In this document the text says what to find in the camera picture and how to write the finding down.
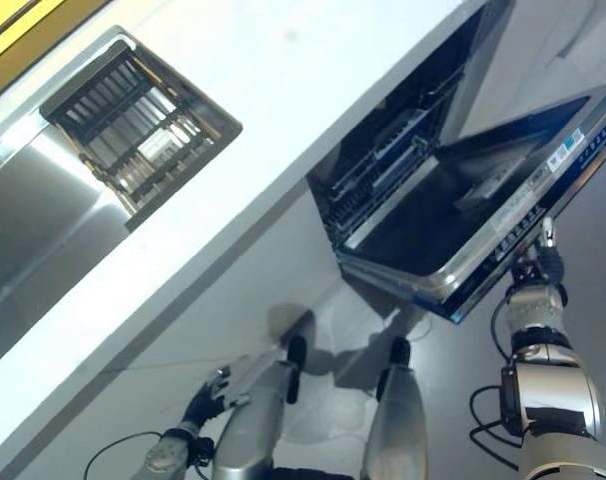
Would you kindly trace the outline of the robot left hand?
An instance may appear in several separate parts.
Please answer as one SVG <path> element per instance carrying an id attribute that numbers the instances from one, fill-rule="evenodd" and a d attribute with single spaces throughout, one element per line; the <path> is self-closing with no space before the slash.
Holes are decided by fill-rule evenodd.
<path id="1" fill-rule="evenodd" d="M 230 387 L 231 368 L 224 366 L 209 375 L 188 403 L 181 422 L 201 428 L 221 413 L 249 402 L 247 392 Z"/>

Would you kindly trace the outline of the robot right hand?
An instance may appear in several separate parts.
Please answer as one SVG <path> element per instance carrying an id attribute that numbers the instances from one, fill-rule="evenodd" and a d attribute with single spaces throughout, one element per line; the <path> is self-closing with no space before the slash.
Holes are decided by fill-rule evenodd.
<path id="1" fill-rule="evenodd" d="M 542 281 L 552 285 L 561 285 L 565 275 L 565 266 L 557 247 L 557 229 L 554 219 L 545 216 L 540 230 L 532 244 L 519 257 L 510 270 L 515 283 Z"/>

